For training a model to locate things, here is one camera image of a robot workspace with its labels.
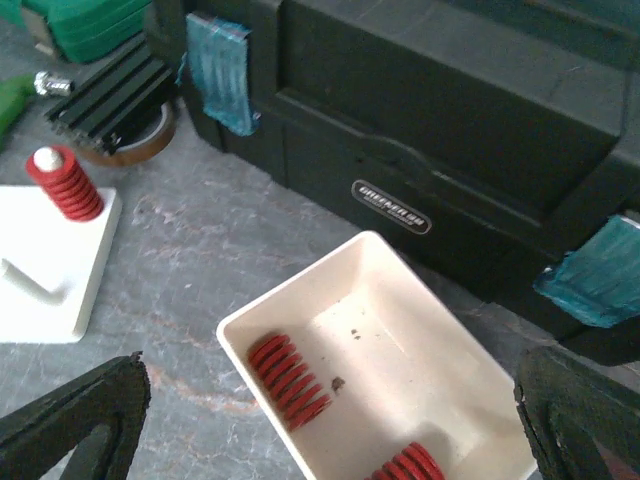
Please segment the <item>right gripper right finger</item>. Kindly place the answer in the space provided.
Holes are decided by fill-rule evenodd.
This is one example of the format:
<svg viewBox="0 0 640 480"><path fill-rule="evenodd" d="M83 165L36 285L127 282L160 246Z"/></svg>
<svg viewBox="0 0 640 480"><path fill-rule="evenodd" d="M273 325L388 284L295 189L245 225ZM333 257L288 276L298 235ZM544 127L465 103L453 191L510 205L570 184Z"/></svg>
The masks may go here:
<svg viewBox="0 0 640 480"><path fill-rule="evenodd" d="M544 479L637 479L639 394L551 347L520 360L514 397Z"/></svg>

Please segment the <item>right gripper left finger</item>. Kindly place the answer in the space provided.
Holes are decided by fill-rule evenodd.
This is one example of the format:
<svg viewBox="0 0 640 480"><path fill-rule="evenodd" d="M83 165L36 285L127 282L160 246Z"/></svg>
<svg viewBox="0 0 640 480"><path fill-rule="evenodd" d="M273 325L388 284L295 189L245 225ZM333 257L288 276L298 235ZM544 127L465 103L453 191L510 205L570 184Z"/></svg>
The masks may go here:
<svg viewBox="0 0 640 480"><path fill-rule="evenodd" d="M142 353L115 357L1 418L1 477L125 479L150 405Z"/></svg>

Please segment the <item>white peg fixture board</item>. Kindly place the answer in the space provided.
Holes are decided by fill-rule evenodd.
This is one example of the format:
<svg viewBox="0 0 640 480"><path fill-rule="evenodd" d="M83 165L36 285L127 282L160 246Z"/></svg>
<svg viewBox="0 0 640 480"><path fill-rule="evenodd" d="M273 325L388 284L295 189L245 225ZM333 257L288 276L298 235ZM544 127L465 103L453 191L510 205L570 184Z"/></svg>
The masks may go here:
<svg viewBox="0 0 640 480"><path fill-rule="evenodd" d="M101 214L66 219L35 186L1 187L1 341L83 338L122 211L114 188L98 190Z"/></svg>

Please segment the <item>large red spring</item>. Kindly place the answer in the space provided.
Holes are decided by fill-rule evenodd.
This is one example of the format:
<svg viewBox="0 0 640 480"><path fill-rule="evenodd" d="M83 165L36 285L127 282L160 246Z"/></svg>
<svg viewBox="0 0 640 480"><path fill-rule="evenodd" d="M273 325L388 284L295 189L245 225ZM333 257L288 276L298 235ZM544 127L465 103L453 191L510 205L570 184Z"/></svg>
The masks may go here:
<svg viewBox="0 0 640 480"><path fill-rule="evenodd" d="M89 222L102 213L103 198L69 147L36 150L25 170L66 219Z"/></svg>

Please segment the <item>white rectangular parts tray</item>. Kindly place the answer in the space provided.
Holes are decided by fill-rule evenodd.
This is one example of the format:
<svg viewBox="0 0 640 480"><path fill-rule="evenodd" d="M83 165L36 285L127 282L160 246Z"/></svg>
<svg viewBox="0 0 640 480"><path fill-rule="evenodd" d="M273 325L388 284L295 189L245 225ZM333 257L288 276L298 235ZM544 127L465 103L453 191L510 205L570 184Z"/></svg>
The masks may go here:
<svg viewBox="0 0 640 480"><path fill-rule="evenodd" d="M333 403L289 432L247 360L284 333ZM308 479L366 479L411 442L445 479L536 470L511 377L374 232L227 316L218 340Z"/></svg>

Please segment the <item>red springs in tray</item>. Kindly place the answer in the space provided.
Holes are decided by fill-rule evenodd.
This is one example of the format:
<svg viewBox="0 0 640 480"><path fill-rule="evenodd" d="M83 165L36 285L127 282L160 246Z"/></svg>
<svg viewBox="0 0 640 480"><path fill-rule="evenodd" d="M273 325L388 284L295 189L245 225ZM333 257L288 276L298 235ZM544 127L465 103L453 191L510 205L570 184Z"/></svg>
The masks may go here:
<svg viewBox="0 0 640 480"><path fill-rule="evenodd" d="M247 360L289 432L310 423L333 403L288 335L264 336L249 349Z"/></svg>

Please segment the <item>black plastic toolbox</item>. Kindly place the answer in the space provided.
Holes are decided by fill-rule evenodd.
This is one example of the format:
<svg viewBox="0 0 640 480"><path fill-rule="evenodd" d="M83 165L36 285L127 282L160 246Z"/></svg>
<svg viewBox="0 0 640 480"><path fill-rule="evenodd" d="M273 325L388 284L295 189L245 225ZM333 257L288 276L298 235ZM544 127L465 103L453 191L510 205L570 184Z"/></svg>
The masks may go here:
<svg viewBox="0 0 640 480"><path fill-rule="evenodd" d="M635 1L154 1L217 149L613 366L639 357Z"/></svg>

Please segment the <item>brown tape roll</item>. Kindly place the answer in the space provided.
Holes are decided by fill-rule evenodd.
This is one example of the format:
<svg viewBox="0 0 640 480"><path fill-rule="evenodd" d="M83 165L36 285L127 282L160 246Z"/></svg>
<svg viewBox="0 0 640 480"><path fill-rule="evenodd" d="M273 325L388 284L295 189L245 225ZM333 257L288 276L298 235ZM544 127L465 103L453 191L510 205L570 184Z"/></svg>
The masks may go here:
<svg viewBox="0 0 640 480"><path fill-rule="evenodd" d="M104 153L79 145L74 145L73 150L79 157L98 166L133 166L150 160L170 144L176 132L176 121L174 102L167 101L157 109L144 129L114 153Z"/></svg>

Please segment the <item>black battery holder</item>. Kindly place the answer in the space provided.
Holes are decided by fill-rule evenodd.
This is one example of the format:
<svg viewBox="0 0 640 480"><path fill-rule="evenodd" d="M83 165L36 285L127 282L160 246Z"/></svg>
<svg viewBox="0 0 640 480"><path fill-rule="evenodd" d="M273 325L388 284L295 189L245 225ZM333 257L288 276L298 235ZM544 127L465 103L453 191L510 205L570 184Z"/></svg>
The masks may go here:
<svg viewBox="0 0 640 480"><path fill-rule="evenodd" d="M175 92L172 70L138 34L45 119L75 145L113 154L133 140Z"/></svg>

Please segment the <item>green plastic tool case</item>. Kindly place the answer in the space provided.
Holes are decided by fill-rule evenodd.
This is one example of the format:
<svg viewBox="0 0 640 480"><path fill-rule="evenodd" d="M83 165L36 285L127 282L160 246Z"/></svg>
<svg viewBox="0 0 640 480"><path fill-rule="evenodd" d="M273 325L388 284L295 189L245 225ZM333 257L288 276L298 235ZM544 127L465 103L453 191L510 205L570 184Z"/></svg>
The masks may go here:
<svg viewBox="0 0 640 480"><path fill-rule="evenodd" d="M146 0L1 0L1 17L24 28L41 52L90 63L143 28Z"/></svg>

